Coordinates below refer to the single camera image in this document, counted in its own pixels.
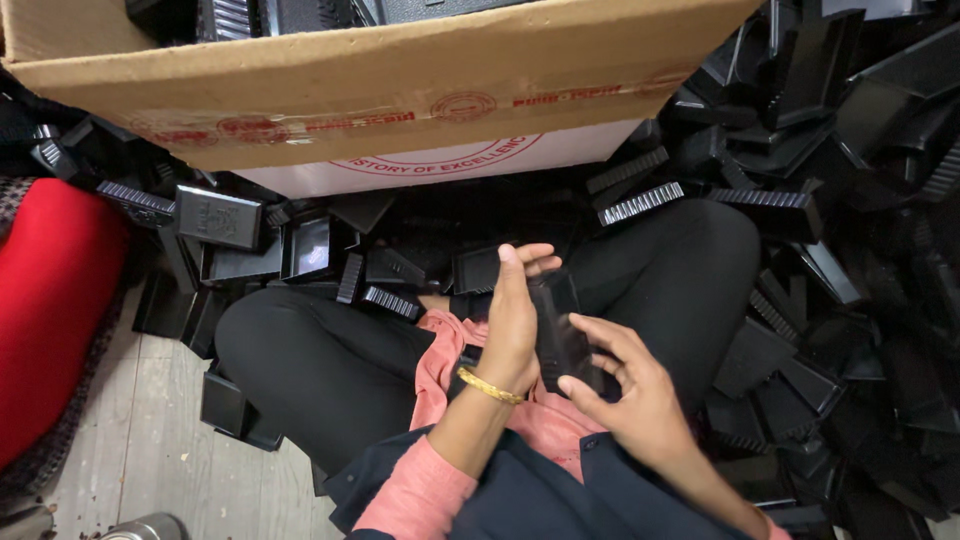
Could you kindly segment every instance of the hand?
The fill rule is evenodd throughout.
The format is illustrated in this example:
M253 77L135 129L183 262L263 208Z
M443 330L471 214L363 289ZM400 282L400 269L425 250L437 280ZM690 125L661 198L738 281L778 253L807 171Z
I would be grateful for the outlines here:
M490 331L475 375L512 394L522 396L540 376L534 355L537 311L530 301L527 277L560 268L550 244L500 246L500 276L490 306Z
M590 343L613 353L593 355L593 365L616 377L623 397L608 404L586 383L570 376L558 385L580 412L610 430L630 455L654 470L698 453L670 375L647 351L636 332L603 319L570 314Z

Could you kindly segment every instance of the right hand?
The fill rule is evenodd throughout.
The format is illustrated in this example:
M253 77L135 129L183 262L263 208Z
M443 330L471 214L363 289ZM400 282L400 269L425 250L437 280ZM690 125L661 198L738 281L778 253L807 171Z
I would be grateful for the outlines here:
M593 355L593 365L616 377L623 394L619 402L608 404L583 381L560 377L558 385L580 412L610 430L624 450L654 470L698 453L670 375L636 332L575 313L570 322L591 344L618 358Z

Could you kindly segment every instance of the leg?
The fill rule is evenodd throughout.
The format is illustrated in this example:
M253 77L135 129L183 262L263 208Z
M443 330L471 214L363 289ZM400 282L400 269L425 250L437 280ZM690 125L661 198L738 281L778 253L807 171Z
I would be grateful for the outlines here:
M681 201L569 261L584 313L630 327L695 408L742 324L759 266L759 237L742 213Z
M334 476L410 428L434 334L309 292L266 289L221 319L218 355L254 407Z

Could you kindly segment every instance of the left hand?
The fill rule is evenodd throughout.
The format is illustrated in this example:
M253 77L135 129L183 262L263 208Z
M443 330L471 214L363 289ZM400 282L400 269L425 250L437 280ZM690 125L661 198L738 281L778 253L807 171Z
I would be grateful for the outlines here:
M475 375L501 390L523 396L540 376L534 355L537 311L527 290L527 277L560 268L550 244L500 246L500 275L490 306L490 331Z

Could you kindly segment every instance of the bracelet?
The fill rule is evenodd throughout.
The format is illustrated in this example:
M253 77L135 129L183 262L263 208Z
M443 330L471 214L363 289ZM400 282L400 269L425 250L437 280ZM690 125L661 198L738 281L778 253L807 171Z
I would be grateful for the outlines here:
M460 379L463 379L465 383L473 386L477 390L480 390L484 394L492 398L496 398L501 402L507 402L508 404L520 405L523 403L523 398L516 394L511 394L510 392L504 392L496 386L485 382L484 380L478 379L471 372L467 371L467 368L461 367L457 370L457 375L460 376Z

